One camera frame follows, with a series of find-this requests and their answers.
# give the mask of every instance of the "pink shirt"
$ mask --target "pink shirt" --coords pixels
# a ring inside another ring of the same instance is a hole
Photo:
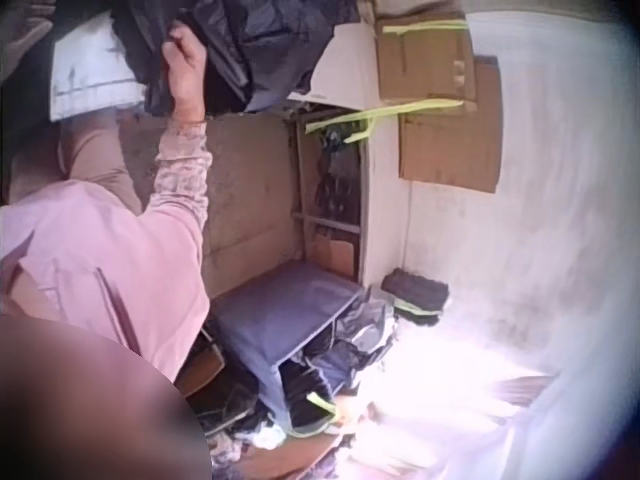
[[[155,193],[135,216],[103,187],[67,181],[0,209],[0,258],[30,235],[20,266],[62,321],[126,346],[117,290],[140,354],[174,381],[209,310],[201,278],[205,125],[170,125]]]

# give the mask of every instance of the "white wall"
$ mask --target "white wall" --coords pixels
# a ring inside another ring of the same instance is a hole
[[[497,55],[502,73],[498,191],[412,183],[400,265],[451,286],[451,307],[423,335],[473,339],[561,372],[503,478],[582,478],[638,393],[638,50],[613,26],[522,13],[468,19],[476,54]],[[379,204],[399,191],[388,181]],[[395,233],[376,228],[370,236]]]
[[[568,18],[469,22],[502,74],[498,191],[413,182],[403,265],[451,285],[443,330],[561,367],[610,322],[607,302],[640,310],[627,291],[640,270],[637,51]]]

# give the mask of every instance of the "cardboard box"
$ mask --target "cardboard box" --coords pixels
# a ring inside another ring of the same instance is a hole
[[[475,100],[473,48],[468,29],[383,33],[385,26],[456,19],[464,16],[431,13],[376,23],[381,99],[396,103],[433,97]]]
[[[476,62],[475,112],[401,115],[400,177],[495,193],[502,160],[502,88],[496,59]]]

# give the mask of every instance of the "cardboard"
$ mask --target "cardboard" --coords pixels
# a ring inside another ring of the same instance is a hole
[[[400,177],[495,193],[502,159],[502,89],[495,59],[476,62],[477,110],[401,115]]]
[[[189,397],[208,385],[224,368],[224,358],[218,347],[210,348],[197,355],[180,372],[175,386],[183,397]]]
[[[421,14],[376,23],[380,98],[409,102],[442,97],[475,100],[471,35],[465,30],[382,33],[386,25],[464,19],[462,14]]]
[[[310,259],[338,275],[353,278],[355,275],[355,249],[352,243],[332,240],[324,235],[316,234]]]

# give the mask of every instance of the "green strap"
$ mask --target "green strap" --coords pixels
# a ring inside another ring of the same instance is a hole
[[[406,312],[413,313],[414,315],[418,315],[420,317],[432,316],[432,315],[440,315],[442,310],[423,310],[422,308],[414,305],[413,303],[405,302],[400,298],[396,298],[393,302],[393,306],[400,308]]]
[[[403,35],[409,32],[419,32],[424,30],[468,30],[469,24],[466,20],[428,20],[426,22],[412,23],[410,25],[385,25],[382,33],[395,33]]]
[[[345,140],[345,143],[353,143],[358,140],[368,138],[373,131],[375,120],[389,115],[399,115],[403,113],[418,112],[421,110],[432,110],[437,108],[454,108],[463,105],[462,100],[452,100],[449,98],[429,98],[419,100],[417,102],[406,103],[404,105],[393,105],[390,107],[373,108],[371,110],[363,110],[361,112],[348,113],[338,117],[323,120],[321,122],[308,123],[305,126],[305,133],[313,133],[317,130],[336,125],[338,123],[367,121],[367,128],[363,132],[353,134]]]
[[[307,394],[307,400],[313,403],[316,407],[320,407],[323,410],[326,410],[327,412],[329,412],[331,415],[333,415],[334,420],[338,416],[338,409],[336,408],[336,406],[324,400],[316,392],[311,392]]]

